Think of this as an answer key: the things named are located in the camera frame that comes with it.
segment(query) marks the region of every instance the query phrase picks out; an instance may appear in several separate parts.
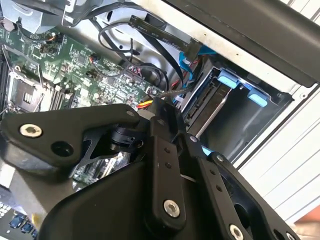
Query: silver metal panel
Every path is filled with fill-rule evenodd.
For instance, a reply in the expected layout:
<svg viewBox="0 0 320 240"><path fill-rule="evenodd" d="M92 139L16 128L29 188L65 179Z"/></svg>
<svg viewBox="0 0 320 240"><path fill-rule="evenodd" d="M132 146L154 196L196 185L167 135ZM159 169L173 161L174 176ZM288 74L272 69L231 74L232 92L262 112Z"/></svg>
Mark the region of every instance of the silver metal panel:
<svg viewBox="0 0 320 240"><path fill-rule="evenodd" d="M320 205L320 89L240 169L287 222Z"/></svg>
<svg viewBox="0 0 320 240"><path fill-rule="evenodd" d="M3 16L11 22L16 23L18 18L21 18L23 28L33 34L44 33L55 26L59 25L62 17L54 16L46 13L30 9L28 7L19 5L11 0L1 0ZM60 0L46 0L44 2L55 3L57 6L64 6L63 1Z"/></svg>

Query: white plastic panel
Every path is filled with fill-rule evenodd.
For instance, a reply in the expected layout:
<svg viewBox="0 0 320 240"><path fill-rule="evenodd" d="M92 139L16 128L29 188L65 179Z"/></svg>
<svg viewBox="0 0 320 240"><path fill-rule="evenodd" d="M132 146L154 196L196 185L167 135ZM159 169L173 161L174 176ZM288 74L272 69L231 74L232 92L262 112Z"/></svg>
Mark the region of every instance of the white plastic panel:
<svg viewBox="0 0 320 240"><path fill-rule="evenodd" d="M320 89L240 173L287 222L320 204Z"/></svg>

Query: hole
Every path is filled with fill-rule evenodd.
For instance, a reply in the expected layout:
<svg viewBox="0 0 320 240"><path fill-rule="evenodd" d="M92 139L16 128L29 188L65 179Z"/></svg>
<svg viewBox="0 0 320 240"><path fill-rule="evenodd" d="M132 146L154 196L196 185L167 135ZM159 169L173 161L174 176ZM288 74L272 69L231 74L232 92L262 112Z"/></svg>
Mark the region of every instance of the hole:
<svg viewBox="0 0 320 240"><path fill-rule="evenodd" d="M108 12L108 15L106 16L106 19L108 20L108 22L110 22L110 19L112 17L112 13L113 11Z"/></svg>
<svg viewBox="0 0 320 240"><path fill-rule="evenodd" d="M171 211L172 211L173 213L175 213L175 212L177 211L175 205L173 205L172 203L170 203L168 207L171 209Z"/></svg>
<svg viewBox="0 0 320 240"><path fill-rule="evenodd" d="M70 157L74 154L74 148L65 141L56 141L51 145L51 150L60 157Z"/></svg>
<svg viewBox="0 0 320 240"><path fill-rule="evenodd" d="M35 134L37 132L37 130L32 127L32 126L29 126L25 129L29 134Z"/></svg>
<svg viewBox="0 0 320 240"><path fill-rule="evenodd" d="M282 236L282 234L277 229L274 229L273 232L278 240L285 240L285 237Z"/></svg>
<svg viewBox="0 0 320 240"><path fill-rule="evenodd" d="M249 215L248 215L247 211L245 210L245 208L243 206L241 206L240 204L235 204L234 209L235 209L236 213L238 214L238 217L240 219L242 226L245 229L248 229L250 227L250 219L249 219Z"/></svg>
<svg viewBox="0 0 320 240"><path fill-rule="evenodd" d="M235 230L233 230L233 231L234 231L235 235L237 235L238 237L241 236L241 233L240 233L237 229L235 229Z"/></svg>
<svg viewBox="0 0 320 240"><path fill-rule="evenodd" d="M166 162L164 165L165 165L168 169L171 169L171 168L172 168L172 166L171 166L171 164L170 164L169 162Z"/></svg>
<svg viewBox="0 0 320 240"><path fill-rule="evenodd" d="M138 141L135 142L134 145L135 145L136 148L139 149L139 148L141 148L141 147L144 145L144 141L138 140Z"/></svg>
<svg viewBox="0 0 320 240"><path fill-rule="evenodd" d="M222 192L222 188L218 185L215 186L215 188L219 191L219 192Z"/></svg>

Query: chip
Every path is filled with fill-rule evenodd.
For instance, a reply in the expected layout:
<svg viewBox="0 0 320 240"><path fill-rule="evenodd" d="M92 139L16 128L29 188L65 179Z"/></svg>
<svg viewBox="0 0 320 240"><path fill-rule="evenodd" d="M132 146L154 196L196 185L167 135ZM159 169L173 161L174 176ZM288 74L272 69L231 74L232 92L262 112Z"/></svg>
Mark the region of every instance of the chip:
<svg viewBox="0 0 320 240"><path fill-rule="evenodd" d="M113 84L115 83L115 81L116 81L116 79L113 78L113 77L109 77L109 78L108 78L108 84L109 84L109 85L113 85Z"/></svg>
<svg viewBox="0 0 320 240"><path fill-rule="evenodd" d="M86 57L85 57L85 56L82 56L82 55L79 55L79 56L78 56L78 62L81 63L81 64L85 64L85 62L86 62Z"/></svg>

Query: blue plastic tab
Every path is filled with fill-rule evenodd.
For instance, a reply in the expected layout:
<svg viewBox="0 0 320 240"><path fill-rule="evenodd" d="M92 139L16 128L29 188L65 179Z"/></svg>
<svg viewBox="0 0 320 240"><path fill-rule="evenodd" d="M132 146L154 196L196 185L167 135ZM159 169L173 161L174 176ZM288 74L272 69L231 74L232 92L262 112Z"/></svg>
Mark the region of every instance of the blue plastic tab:
<svg viewBox="0 0 320 240"><path fill-rule="evenodd" d="M193 74L191 68L188 66L188 64L186 64L184 62L185 59L186 59L186 57L185 57L184 53L180 52L180 54L179 54L179 65L180 65L180 68L182 68L183 70L185 70L185 71L190 73L189 80L191 80L194 77L194 74Z"/></svg>
<svg viewBox="0 0 320 240"><path fill-rule="evenodd" d="M226 70L222 70L220 72L218 76L218 81L227 85L231 89L235 89L239 84L238 78L232 75L231 73L227 72Z"/></svg>
<svg viewBox="0 0 320 240"><path fill-rule="evenodd" d="M263 108L268 105L268 96L254 88L249 92L248 98Z"/></svg>
<svg viewBox="0 0 320 240"><path fill-rule="evenodd" d="M209 55L209 54L216 54L216 52L205 45L203 45L198 52L198 55Z"/></svg>
<svg viewBox="0 0 320 240"><path fill-rule="evenodd" d="M210 150L209 148L206 148L205 146L202 146L202 150L205 155L209 156L210 153L213 153L214 151Z"/></svg>

